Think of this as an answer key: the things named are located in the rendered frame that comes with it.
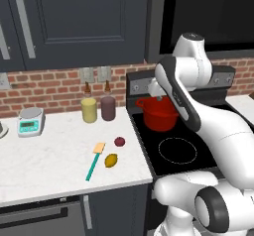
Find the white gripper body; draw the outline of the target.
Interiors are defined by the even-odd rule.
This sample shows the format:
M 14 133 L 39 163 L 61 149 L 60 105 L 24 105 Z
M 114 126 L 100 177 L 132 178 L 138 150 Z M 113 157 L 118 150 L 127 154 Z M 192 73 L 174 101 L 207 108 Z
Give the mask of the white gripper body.
M 153 78 L 150 84 L 148 85 L 148 93 L 152 97 L 162 97 L 167 95 L 165 90 L 159 85 L 156 78 Z

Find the red pot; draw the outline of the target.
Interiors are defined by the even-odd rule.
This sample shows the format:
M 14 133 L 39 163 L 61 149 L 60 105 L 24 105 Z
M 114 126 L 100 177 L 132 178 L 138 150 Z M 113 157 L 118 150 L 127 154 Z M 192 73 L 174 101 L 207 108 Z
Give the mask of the red pot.
M 168 96 L 160 100 L 156 97 L 139 98 L 135 105 L 143 110 L 144 123 L 153 131 L 170 131 L 177 123 L 179 113 Z

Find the yellow lemon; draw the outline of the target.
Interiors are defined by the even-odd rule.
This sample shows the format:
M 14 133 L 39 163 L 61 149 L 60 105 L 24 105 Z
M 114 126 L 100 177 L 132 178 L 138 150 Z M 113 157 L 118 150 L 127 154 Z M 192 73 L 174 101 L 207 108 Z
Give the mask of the yellow lemon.
M 112 168 L 116 165 L 118 161 L 118 156 L 116 154 L 109 154 L 104 161 L 104 164 L 107 168 Z

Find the teal spatula with orange blade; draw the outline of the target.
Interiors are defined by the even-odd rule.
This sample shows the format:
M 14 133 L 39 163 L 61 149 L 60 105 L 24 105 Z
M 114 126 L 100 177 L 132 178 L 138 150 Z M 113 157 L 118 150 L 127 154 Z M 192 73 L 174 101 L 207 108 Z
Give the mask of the teal spatula with orange blade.
M 91 166 L 89 168 L 89 171 L 86 175 L 86 178 L 85 178 L 86 181 L 90 181 L 93 171 L 95 169 L 95 166 L 96 166 L 98 159 L 99 159 L 100 155 L 102 154 L 104 148 L 105 148 L 105 143 L 97 143 L 95 145 L 95 147 L 93 149 L 94 158 L 93 158 L 93 161 L 92 161 Z

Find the dark maroon bottle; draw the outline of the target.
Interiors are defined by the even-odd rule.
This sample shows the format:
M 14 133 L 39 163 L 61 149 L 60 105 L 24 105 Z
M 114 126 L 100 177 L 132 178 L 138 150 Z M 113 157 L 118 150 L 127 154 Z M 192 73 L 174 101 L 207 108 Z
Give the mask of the dark maroon bottle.
M 105 121 L 112 121 L 116 116 L 116 100 L 111 95 L 109 81 L 106 81 L 104 96 L 100 99 L 101 117 Z

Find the black hob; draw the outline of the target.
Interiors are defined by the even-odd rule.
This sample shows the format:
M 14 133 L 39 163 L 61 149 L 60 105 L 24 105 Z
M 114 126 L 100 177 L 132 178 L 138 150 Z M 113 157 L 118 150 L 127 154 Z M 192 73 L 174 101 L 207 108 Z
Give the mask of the black hob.
M 215 65 L 209 84 L 192 91 L 190 95 L 198 102 L 213 108 L 236 112 L 225 98 L 232 86 L 235 69 L 229 65 Z M 167 132 L 155 132 L 149 129 L 143 119 L 143 110 L 135 105 L 139 98 L 149 98 L 148 90 L 143 90 L 155 76 L 153 70 L 129 72 L 126 74 L 126 109 L 131 118 L 136 135 L 154 179 L 166 175 L 191 171 L 212 172 L 217 178 L 223 178 L 212 154 L 205 142 L 189 130 L 181 119 Z M 225 82 L 230 76 L 231 82 Z

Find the yellow bottle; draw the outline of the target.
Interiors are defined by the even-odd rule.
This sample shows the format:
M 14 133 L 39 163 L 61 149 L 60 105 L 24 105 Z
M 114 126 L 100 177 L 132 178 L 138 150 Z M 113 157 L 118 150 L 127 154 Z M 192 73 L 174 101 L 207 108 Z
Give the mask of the yellow bottle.
M 85 84 L 84 97 L 81 99 L 82 119 L 86 123 L 94 123 L 97 120 L 97 102 L 91 96 L 89 84 Z

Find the black extractor hood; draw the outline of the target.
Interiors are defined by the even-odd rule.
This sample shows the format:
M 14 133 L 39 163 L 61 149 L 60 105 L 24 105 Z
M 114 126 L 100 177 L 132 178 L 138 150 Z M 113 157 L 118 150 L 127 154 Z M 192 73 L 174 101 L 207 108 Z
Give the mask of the black extractor hood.
M 254 0 L 148 0 L 147 62 L 171 54 L 183 33 L 204 37 L 210 59 L 254 59 Z

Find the dark grey cupboard door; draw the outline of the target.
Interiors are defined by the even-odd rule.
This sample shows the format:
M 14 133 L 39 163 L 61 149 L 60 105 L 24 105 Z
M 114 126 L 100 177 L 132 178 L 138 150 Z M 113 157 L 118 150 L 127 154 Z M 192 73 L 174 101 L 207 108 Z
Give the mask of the dark grey cupboard door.
M 10 54 L 10 58 L 4 60 L 2 53 L 0 52 L 0 72 L 24 70 L 25 66 L 23 63 L 9 0 L 0 0 L 0 24 L 2 25 Z
M 120 187 L 84 194 L 89 197 L 92 229 L 84 217 L 83 195 L 79 198 L 85 236 L 144 236 L 148 186 Z
M 28 57 L 15 0 L 9 0 L 24 70 L 141 63 L 147 0 L 24 0 L 36 57 Z

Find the dark grey lower cupboard door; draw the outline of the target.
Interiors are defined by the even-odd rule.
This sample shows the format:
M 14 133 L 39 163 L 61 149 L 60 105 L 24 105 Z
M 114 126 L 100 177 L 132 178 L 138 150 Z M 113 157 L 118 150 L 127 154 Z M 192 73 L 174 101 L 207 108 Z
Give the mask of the dark grey lower cupboard door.
M 144 236 L 148 186 L 120 187 L 84 194 L 89 197 L 92 229 L 84 217 L 83 195 L 79 198 L 85 236 Z

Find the white kitchen scale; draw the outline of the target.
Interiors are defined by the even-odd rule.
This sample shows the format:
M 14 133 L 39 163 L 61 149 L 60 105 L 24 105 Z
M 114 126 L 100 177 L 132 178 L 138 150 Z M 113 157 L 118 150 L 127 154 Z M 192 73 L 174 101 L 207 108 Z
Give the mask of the white kitchen scale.
M 40 136 L 45 125 L 43 108 L 29 107 L 21 110 L 18 116 L 17 133 L 20 138 Z

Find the grey round appliance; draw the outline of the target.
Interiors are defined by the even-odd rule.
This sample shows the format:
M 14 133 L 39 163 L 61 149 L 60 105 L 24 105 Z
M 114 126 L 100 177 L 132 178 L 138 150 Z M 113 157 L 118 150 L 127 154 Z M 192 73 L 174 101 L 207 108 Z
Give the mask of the grey round appliance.
M 8 126 L 0 121 L 0 139 L 7 135 L 8 130 Z

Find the grey dishwasher front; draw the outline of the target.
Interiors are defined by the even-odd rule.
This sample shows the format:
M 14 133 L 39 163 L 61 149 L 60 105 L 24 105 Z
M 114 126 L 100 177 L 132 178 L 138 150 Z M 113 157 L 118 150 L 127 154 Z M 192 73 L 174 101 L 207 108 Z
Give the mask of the grey dishwasher front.
M 84 236 L 77 196 L 0 207 L 0 236 Z

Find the grey wall socket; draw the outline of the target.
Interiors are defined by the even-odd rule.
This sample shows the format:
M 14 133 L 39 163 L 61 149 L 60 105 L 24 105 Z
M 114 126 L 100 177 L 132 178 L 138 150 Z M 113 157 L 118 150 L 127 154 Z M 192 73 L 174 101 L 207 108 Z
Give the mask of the grey wall socket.
M 0 72 L 0 90 L 10 89 L 11 85 L 6 72 Z
M 105 82 L 111 80 L 111 67 L 110 66 L 99 66 L 97 68 L 97 80 L 99 82 Z
M 79 76 L 81 83 L 93 83 L 94 76 L 93 76 L 93 68 L 92 67 L 81 67 L 79 69 Z

